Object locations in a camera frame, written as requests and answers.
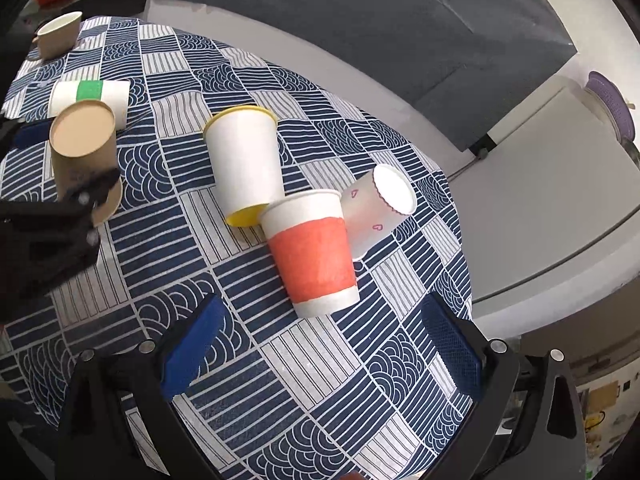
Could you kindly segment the brown kraft paper cup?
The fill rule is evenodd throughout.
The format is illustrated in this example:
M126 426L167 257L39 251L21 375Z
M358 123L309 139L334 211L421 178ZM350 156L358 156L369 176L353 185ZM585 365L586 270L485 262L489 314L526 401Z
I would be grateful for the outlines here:
M115 116L102 101L65 107L52 122L49 144L59 202L73 188L117 168Z

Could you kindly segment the blue white patterned tablecloth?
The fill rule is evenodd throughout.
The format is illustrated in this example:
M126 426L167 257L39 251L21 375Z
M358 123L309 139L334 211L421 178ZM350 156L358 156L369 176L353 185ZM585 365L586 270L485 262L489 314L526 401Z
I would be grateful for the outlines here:
M90 18L62 58L26 58L6 116L47 116L56 84L126 80L117 137L122 200L96 265L6 326L1 377L49 424L82 350L119 353L163 335L202 298L224 325L175 407L228 479L402 479L424 471L471 401L454 386L419 304L439 292L471 311L456 205L437 165L393 128L303 76L203 36L136 18ZM257 228L224 222L202 136L235 105L277 115L285 191L344 190L379 164L418 206L355 266L360 300L295 314Z

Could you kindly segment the purple round cushion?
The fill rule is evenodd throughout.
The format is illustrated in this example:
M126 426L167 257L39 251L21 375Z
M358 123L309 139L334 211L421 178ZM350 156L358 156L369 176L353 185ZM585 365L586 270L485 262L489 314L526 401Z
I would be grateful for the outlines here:
M620 137L632 142L636 136L634 120L620 90L601 73L592 70L589 73L586 89L594 94L605 106L613 118Z

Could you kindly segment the white cup orange band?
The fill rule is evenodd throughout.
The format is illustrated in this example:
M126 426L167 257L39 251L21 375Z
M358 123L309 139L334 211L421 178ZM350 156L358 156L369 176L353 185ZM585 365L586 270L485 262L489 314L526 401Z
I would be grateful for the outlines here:
M270 204L260 225L299 318L347 309L360 300L341 194L328 188Z

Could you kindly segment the white cup yellow rim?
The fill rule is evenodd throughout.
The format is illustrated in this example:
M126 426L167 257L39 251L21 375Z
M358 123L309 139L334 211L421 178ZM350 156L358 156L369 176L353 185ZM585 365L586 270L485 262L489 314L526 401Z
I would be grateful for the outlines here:
M206 122L203 138L224 221L256 226L262 210L284 197L278 118L257 105L230 107Z

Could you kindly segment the beige ceramic mug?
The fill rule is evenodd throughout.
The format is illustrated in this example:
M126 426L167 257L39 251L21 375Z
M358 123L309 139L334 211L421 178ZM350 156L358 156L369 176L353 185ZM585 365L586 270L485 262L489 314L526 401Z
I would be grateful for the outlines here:
M40 60L58 58L72 50L80 34L81 11L65 13L42 25L34 38Z

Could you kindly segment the dark side table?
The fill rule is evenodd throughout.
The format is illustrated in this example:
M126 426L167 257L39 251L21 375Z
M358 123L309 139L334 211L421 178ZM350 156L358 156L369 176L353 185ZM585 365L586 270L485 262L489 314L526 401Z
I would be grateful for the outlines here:
M135 16L142 13L148 0L56 0L40 6L35 0L1 0L1 35L12 28L34 32L39 26L70 12L80 11L83 18L100 15Z

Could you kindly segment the white cup green band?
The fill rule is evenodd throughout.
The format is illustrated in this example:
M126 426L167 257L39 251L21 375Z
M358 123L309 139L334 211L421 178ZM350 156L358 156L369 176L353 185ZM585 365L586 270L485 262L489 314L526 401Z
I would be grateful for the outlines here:
M66 107L83 100L99 100L114 113L116 130L124 130L127 122L128 80L63 80L57 81L49 96L47 118L58 116Z

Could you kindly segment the white cup pink hearts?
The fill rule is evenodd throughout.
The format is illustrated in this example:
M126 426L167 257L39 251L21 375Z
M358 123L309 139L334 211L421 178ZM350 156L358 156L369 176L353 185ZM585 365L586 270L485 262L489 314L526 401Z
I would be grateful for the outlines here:
M378 164L342 192L352 258L358 260L416 211L411 183L394 166Z

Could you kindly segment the dark grey sofa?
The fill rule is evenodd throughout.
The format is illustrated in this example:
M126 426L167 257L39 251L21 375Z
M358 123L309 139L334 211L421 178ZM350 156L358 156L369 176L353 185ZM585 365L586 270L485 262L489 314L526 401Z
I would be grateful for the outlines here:
M576 52L547 0L178 0L306 40L476 143Z

